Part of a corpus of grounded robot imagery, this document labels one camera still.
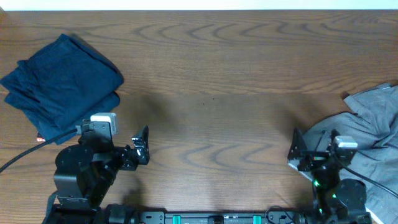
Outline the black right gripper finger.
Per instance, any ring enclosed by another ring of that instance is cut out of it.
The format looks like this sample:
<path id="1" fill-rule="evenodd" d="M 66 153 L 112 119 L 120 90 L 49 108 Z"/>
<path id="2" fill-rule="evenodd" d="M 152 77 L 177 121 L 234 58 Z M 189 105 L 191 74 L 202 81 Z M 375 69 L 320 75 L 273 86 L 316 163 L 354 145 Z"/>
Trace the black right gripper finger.
<path id="1" fill-rule="evenodd" d="M 315 151 L 326 151 L 329 145 L 333 142 L 336 136 L 339 136 L 340 133 L 336 129 L 321 129 L 319 131 L 314 132 L 313 134 L 318 138 L 317 144 L 315 146 Z"/>
<path id="2" fill-rule="evenodd" d="M 293 131 L 292 143 L 289 149 L 288 159 L 299 159 L 302 157 L 303 138 L 302 133 L 298 128 Z"/>

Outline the grey shorts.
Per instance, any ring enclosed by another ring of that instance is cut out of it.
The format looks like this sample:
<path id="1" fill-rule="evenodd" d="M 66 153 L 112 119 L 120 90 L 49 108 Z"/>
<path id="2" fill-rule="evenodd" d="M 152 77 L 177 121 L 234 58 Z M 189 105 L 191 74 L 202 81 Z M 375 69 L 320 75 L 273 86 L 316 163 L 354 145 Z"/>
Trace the grey shorts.
<path id="1" fill-rule="evenodd" d="M 397 223 L 397 87 L 390 83 L 344 99 L 349 112 L 331 116 L 302 133 L 310 150 L 318 138 L 314 132 L 336 129 L 351 136 L 358 149 L 351 164 L 340 170 L 342 179 L 366 185 L 366 211 L 381 223 Z"/>

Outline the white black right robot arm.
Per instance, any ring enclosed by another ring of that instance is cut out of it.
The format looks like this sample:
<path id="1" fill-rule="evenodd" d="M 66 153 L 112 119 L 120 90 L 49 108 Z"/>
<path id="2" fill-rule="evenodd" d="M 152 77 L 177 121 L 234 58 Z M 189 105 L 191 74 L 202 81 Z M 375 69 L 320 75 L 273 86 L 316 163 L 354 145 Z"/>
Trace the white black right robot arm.
<path id="1" fill-rule="evenodd" d="M 371 223 L 366 211 L 366 185 L 356 179 L 342 179 L 340 170 L 351 164 L 358 144 L 350 136 L 332 131 L 334 139 L 324 151 L 310 150 L 301 131 L 293 131 L 288 162 L 297 162 L 296 169 L 306 172 L 312 180 L 315 199 L 311 211 L 297 212 L 293 223 Z"/>

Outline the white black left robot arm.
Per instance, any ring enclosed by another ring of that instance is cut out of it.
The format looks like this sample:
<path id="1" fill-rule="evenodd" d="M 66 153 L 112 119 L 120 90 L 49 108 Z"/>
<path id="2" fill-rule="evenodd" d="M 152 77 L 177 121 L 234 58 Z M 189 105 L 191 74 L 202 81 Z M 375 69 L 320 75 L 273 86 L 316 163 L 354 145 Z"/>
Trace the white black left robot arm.
<path id="1" fill-rule="evenodd" d="M 132 137 L 132 145 L 113 144 L 112 125 L 85 121 L 77 126 L 78 144 L 55 159 L 57 188 L 48 199 L 44 223 L 139 223 L 138 212 L 127 205 L 101 203 L 121 170 L 135 171 L 149 163 L 149 128 Z"/>

